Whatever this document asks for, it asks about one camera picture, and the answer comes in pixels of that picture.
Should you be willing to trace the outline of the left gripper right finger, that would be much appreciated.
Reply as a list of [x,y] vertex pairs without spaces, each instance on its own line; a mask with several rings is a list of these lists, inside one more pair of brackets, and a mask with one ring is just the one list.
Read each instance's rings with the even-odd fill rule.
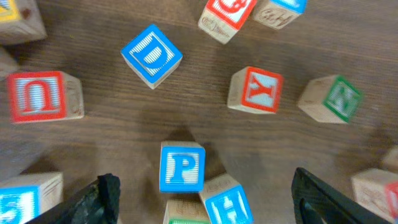
[[291,191],[297,224],[389,224],[302,167]]

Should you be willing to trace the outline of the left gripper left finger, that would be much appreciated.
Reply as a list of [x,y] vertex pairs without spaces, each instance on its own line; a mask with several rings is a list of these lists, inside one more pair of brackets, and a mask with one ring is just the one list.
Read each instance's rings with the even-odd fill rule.
[[27,224],[118,224],[121,181],[113,174],[99,175],[68,200]]

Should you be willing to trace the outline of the red E block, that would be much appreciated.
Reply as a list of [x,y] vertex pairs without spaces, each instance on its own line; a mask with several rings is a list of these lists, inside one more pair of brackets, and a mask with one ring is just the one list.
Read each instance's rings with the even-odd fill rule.
[[355,201],[390,223],[391,216],[386,196],[386,185],[397,182],[397,174],[380,169],[368,169],[351,177]]

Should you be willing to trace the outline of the blue 5 block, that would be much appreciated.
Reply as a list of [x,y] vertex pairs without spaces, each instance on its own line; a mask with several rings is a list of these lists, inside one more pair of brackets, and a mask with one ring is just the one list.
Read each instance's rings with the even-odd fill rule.
[[23,224],[63,201],[63,174],[23,174],[1,182],[1,223]]

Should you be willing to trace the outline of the green N block lower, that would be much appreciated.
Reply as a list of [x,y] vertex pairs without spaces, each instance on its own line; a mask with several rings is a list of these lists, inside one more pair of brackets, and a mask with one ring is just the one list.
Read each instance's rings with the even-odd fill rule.
[[208,214],[200,202],[168,200],[163,224],[210,224]]

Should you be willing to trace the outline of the green n block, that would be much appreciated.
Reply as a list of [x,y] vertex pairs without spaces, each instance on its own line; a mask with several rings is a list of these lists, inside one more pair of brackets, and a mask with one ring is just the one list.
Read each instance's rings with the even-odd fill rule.
[[163,224],[210,224],[208,214],[200,202],[168,200]]
[[348,124],[362,97],[344,76],[331,75],[309,81],[297,106],[319,123]]

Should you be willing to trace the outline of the blue H block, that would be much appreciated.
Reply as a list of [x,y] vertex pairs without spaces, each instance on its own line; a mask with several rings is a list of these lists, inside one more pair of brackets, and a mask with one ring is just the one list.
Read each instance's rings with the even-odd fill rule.
[[207,180],[200,198],[211,224],[254,223],[243,186],[229,174]]

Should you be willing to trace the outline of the blue P block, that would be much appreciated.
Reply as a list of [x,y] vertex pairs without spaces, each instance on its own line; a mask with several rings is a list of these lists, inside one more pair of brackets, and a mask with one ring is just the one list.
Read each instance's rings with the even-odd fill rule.
[[199,193],[204,188],[206,151],[192,141],[163,141],[160,147],[159,190]]

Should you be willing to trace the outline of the green N block upper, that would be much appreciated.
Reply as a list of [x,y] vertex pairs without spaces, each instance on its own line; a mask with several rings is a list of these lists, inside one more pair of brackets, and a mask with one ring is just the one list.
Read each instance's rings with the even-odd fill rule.
[[344,76],[331,75],[309,81],[297,106],[319,123],[348,124],[362,97]]

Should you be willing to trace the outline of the red U block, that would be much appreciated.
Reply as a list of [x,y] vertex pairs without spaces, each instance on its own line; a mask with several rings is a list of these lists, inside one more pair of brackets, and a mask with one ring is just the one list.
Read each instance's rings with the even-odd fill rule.
[[13,123],[81,119],[81,81],[62,71],[13,73],[7,77]]

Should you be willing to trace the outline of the red Y block upper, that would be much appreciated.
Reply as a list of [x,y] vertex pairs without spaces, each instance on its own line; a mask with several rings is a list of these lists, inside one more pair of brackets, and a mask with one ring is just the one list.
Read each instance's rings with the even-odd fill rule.
[[284,78],[257,67],[245,67],[231,77],[227,107],[253,114],[276,114]]

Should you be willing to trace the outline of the blue D block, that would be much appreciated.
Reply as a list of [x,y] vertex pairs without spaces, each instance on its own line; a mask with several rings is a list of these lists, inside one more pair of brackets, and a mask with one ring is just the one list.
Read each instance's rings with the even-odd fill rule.
[[151,89],[157,88],[183,59],[181,51],[154,24],[121,49],[121,55]]

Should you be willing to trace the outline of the blue X block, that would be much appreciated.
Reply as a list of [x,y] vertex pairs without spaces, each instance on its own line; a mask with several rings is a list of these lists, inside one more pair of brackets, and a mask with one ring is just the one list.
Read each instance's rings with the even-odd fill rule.
[[261,0],[253,11],[252,18],[273,29],[280,30],[301,16],[307,0]]

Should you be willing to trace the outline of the yellow block upper left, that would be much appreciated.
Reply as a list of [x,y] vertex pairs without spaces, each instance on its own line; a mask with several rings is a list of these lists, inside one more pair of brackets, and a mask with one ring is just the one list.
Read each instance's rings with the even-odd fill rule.
[[1,45],[22,44],[46,37],[36,0],[1,0]]

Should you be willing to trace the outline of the red G block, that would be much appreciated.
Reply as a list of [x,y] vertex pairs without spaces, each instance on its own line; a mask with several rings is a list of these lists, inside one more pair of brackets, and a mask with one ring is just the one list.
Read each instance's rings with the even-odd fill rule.
[[227,44],[242,28],[257,0],[209,0],[198,27],[222,44]]

